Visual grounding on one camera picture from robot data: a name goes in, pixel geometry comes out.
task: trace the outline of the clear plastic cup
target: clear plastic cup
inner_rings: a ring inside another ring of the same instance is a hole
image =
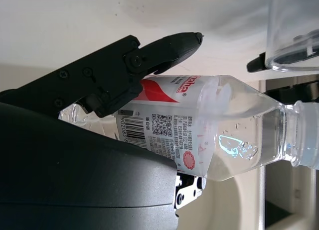
[[[319,0],[272,0],[265,65],[278,71],[319,70]]]

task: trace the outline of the barcode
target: barcode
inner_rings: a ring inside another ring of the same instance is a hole
[[[147,149],[143,118],[123,116],[128,143]]]

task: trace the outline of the white surface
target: white surface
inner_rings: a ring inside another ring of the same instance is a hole
[[[197,53],[168,74],[228,74],[243,81],[266,49],[268,0],[0,0],[0,89],[15,88],[129,34],[142,45],[200,31]]]

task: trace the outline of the plastic water bottle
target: plastic water bottle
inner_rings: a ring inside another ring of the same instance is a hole
[[[231,76],[151,76],[142,85],[113,117],[87,118],[85,125],[113,119],[116,134],[106,136],[217,181],[279,160],[319,169],[317,103],[284,105]]]

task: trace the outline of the screw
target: screw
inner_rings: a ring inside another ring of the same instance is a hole
[[[131,42],[131,45],[132,45],[132,47],[134,47],[134,48],[137,48],[137,47],[139,46],[138,43],[135,42],[135,41],[132,41],[132,42]]]
[[[101,99],[105,102],[107,102],[109,100],[109,94],[107,92],[104,92],[101,94]]]
[[[54,105],[56,107],[62,107],[64,105],[64,101],[61,98],[57,98],[54,100]]]
[[[68,78],[69,77],[69,73],[66,70],[60,70],[59,71],[59,77],[60,78]]]
[[[182,201],[183,201],[183,196],[181,194],[179,194],[177,196],[177,205],[180,205]]]
[[[131,64],[134,67],[139,67],[142,64],[142,60],[139,56],[135,56],[131,58]]]
[[[93,71],[92,71],[91,68],[86,67],[86,68],[84,68],[84,69],[82,70],[82,73],[83,73],[83,75],[86,76],[86,77],[91,77]]]

